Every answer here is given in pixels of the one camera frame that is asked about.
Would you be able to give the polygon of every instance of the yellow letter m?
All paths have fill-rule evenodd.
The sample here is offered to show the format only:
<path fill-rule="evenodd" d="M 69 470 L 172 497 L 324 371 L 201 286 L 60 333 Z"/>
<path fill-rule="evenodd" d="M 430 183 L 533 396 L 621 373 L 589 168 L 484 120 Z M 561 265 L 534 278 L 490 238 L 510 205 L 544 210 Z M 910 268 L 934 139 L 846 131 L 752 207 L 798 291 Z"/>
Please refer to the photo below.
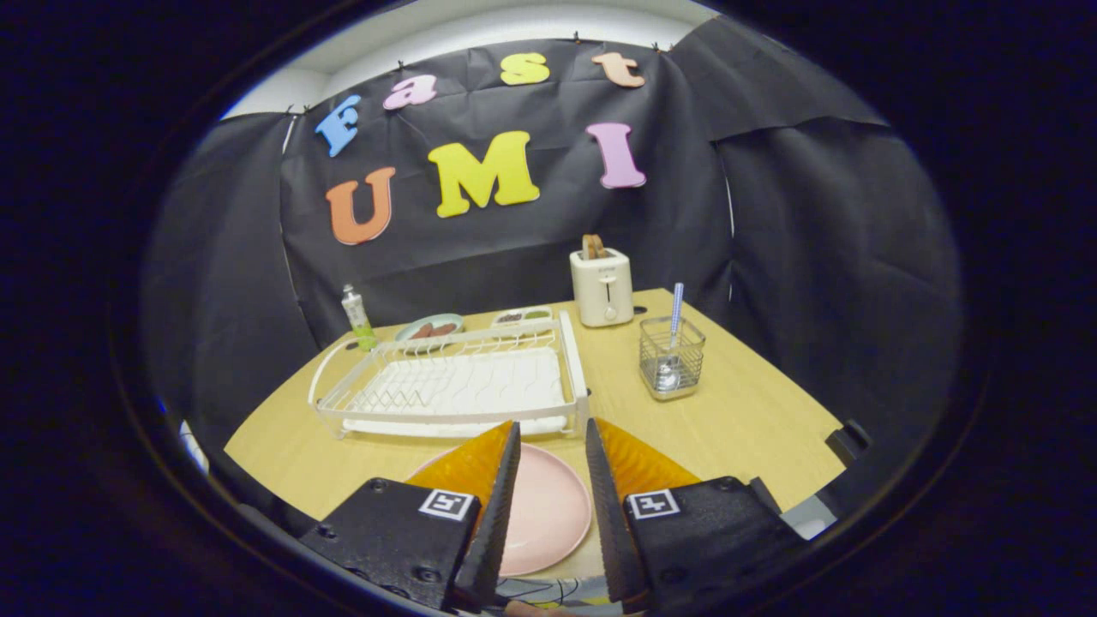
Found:
<path fill-rule="evenodd" d="M 461 144 L 439 146 L 427 159 L 438 166 L 438 180 L 442 190 L 442 203 L 438 215 L 442 218 L 468 212 L 468 200 L 461 197 L 464 187 L 476 205 L 487 206 L 496 178 L 499 190 L 495 203 L 510 205 L 524 203 L 541 197 L 541 190 L 530 180 L 530 169 L 525 164 L 525 144 L 530 134 L 524 131 L 499 133 L 484 155 L 484 162 Z"/>

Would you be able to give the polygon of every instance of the pink letter i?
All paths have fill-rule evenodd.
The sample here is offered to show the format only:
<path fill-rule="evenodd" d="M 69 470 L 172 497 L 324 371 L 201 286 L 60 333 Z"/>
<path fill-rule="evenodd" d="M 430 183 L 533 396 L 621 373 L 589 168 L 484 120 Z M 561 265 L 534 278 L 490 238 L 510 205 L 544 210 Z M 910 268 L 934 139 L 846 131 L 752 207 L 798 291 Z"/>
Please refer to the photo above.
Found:
<path fill-rule="evenodd" d="M 636 169 L 629 152 L 625 136 L 630 132 L 631 126 L 618 122 L 602 122 L 587 127 L 587 133 L 595 136 L 602 150 L 602 162 L 606 165 L 602 186 L 607 189 L 643 187 L 647 181 L 647 177 Z"/>

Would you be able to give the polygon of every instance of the dish rack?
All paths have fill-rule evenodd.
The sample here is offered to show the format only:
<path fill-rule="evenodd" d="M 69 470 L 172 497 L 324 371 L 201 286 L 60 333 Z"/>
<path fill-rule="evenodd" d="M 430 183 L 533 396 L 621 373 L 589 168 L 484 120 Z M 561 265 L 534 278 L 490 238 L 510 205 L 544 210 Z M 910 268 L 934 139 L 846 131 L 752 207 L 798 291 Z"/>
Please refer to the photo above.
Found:
<path fill-rule="evenodd" d="M 348 431 L 474 437 L 508 419 L 521 420 L 523 435 L 581 437 L 586 429 L 587 385 L 566 311 L 538 323 L 382 343 L 317 401 L 320 374 L 344 347 L 328 352 L 308 391 L 338 439 Z"/>

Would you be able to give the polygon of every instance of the soap bottle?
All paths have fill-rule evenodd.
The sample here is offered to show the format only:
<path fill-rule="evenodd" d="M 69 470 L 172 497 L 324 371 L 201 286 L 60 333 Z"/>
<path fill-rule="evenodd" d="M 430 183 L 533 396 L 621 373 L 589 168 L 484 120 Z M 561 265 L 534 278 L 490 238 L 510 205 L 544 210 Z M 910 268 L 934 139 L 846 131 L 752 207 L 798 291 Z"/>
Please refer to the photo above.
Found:
<path fill-rule="evenodd" d="M 350 284 L 343 285 L 343 311 L 350 319 L 350 328 L 358 337 L 358 345 L 363 351 L 367 351 L 377 346 L 377 337 L 373 334 L 370 319 L 365 316 L 365 307 L 362 305 L 362 295 L 354 291 Z"/>

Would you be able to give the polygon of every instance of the toaster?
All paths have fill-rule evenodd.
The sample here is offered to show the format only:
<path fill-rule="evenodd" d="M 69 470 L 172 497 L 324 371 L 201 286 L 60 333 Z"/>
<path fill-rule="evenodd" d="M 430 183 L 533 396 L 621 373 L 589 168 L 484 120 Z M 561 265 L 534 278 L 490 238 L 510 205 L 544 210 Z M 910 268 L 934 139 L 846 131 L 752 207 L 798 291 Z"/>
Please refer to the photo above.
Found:
<path fill-rule="evenodd" d="M 611 326 L 632 321 L 632 269 L 629 257 L 607 248 L 609 257 L 583 259 L 570 256 L 572 287 L 579 307 L 579 321 L 588 327 Z"/>

